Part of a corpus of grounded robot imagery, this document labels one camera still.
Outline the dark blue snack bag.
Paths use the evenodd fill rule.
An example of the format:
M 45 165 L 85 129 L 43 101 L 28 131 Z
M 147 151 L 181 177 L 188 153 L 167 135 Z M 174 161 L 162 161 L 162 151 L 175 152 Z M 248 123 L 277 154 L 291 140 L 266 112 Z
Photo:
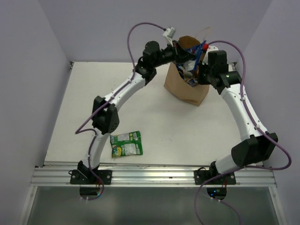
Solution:
M 192 53 L 195 55 L 195 58 L 193 60 L 188 60 L 185 63 L 179 63 L 176 65 L 177 68 L 181 70 L 185 70 L 188 72 L 194 72 L 197 69 L 197 65 L 200 61 L 201 54 L 203 52 L 203 47 L 205 45 L 205 42 L 200 43 L 198 45 L 192 46 L 190 48 L 185 48 L 185 50 L 189 53 Z

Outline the blue white snack bag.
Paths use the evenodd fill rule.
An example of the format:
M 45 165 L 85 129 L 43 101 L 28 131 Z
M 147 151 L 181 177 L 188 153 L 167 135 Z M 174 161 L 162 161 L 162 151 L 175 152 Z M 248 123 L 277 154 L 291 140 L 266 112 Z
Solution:
M 185 83 L 187 83 L 191 87 L 195 87 L 196 85 L 198 85 L 198 81 L 191 71 L 186 71 L 180 67 L 178 67 L 177 70 L 180 77 L 185 81 Z

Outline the brown paper bag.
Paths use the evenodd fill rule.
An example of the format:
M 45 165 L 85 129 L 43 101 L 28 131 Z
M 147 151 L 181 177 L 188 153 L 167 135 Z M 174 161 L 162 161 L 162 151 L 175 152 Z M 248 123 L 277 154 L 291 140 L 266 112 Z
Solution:
M 182 47 L 190 48 L 192 46 L 203 43 L 206 40 L 207 36 L 204 36 L 203 40 L 199 41 L 196 37 L 207 30 L 206 34 L 209 34 L 210 27 L 204 28 L 194 36 L 182 36 L 179 38 L 179 44 Z M 198 78 L 198 69 L 192 72 L 194 77 Z M 180 77 L 176 64 L 171 63 L 168 72 L 166 75 L 164 87 L 175 97 L 178 99 L 190 103 L 195 106 L 200 106 L 202 101 L 205 99 L 209 92 L 208 85 L 196 85 L 195 87 L 191 87 Z

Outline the green snack bag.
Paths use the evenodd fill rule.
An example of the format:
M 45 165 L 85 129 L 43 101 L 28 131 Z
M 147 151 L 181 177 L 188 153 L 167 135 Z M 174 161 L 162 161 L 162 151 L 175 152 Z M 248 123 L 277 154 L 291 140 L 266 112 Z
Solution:
M 140 131 L 110 135 L 112 158 L 143 155 Z

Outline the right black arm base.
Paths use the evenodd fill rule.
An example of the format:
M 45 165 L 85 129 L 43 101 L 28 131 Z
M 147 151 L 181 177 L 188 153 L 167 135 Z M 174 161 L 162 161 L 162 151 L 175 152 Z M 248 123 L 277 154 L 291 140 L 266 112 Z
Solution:
M 236 178 L 234 173 L 220 175 L 215 168 L 206 169 L 200 167 L 194 170 L 195 184 L 201 187 L 206 185 L 214 186 L 206 189 L 209 197 L 222 200 L 227 195 L 227 186 L 236 185 Z

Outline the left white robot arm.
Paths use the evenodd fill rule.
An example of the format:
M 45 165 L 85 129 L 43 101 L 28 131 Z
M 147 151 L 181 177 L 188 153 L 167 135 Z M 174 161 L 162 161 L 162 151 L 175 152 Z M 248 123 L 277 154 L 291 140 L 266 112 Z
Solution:
M 87 155 L 77 166 L 85 183 L 92 184 L 97 180 L 96 169 L 101 152 L 107 138 L 120 123 L 118 111 L 124 103 L 152 81 L 157 74 L 157 67 L 170 62 L 181 64 L 195 58 L 195 54 L 182 48 L 177 41 L 172 41 L 165 49 L 161 49 L 158 42 L 149 41 L 145 45 L 142 57 L 134 64 L 132 75 L 110 94 L 94 99 L 92 115 L 87 119 L 92 122 L 90 130 L 94 132 L 94 137 Z

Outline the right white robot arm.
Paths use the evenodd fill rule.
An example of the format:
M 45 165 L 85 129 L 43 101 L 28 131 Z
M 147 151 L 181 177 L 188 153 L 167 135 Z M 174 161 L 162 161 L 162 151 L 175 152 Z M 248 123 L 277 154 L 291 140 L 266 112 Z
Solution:
M 211 163 L 210 181 L 219 184 L 225 179 L 225 172 L 269 159 L 278 137 L 268 132 L 246 94 L 241 93 L 245 87 L 241 85 L 240 74 L 229 71 L 226 51 L 208 48 L 204 63 L 199 65 L 198 82 L 211 85 L 227 103 L 241 139 L 228 156 Z

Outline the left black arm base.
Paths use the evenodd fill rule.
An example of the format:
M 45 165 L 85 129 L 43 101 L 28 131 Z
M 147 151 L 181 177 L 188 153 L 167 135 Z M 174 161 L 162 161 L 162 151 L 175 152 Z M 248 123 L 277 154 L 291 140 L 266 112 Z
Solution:
M 77 169 L 68 171 L 70 184 L 80 185 L 79 194 L 84 200 L 91 201 L 99 198 L 105 185 L 111 185 L 112 170 L 98 169 L 98 166 L 90 170 L 82 163 L 78 164 Z

